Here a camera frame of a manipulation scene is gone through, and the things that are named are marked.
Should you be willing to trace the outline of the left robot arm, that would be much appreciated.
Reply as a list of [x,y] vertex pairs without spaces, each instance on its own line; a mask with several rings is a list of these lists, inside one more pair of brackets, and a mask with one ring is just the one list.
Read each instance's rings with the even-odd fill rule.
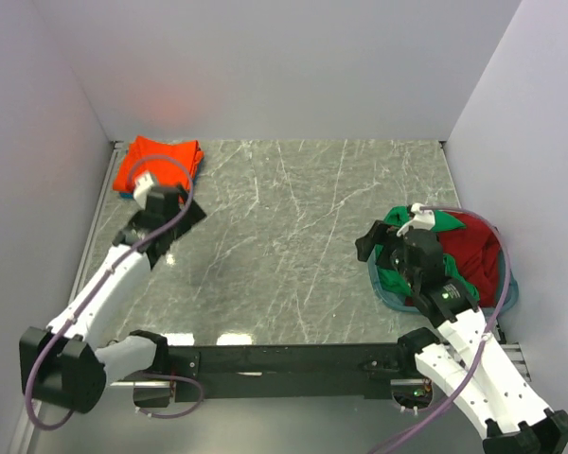
[[149,189],[82,291],[45,328],[30,327],[19,340],[29,416],[35,401],[87,413],[115,381],[137,372],[150,380],[169,373],[169,345],[162,335],[136,330],[106,347],[100,340],[135,285],[205,217],[193,189],[180,184]]

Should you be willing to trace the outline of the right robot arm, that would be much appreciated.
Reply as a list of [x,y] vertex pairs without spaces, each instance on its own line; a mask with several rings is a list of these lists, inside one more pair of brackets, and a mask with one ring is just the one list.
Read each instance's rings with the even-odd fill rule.
[[445,271],[436,233],[399,229],[381,220],[355,242],[359,260],[382,248],[378,264],[398,272],[415,307],[431,323],[399,339],[399,371],[423,375],[447,396],[427,416],[450,406],[468,418],[487,453],[560,453],[568,444],[568,413],[553,410],[526,382],[491,332],[466,286]]

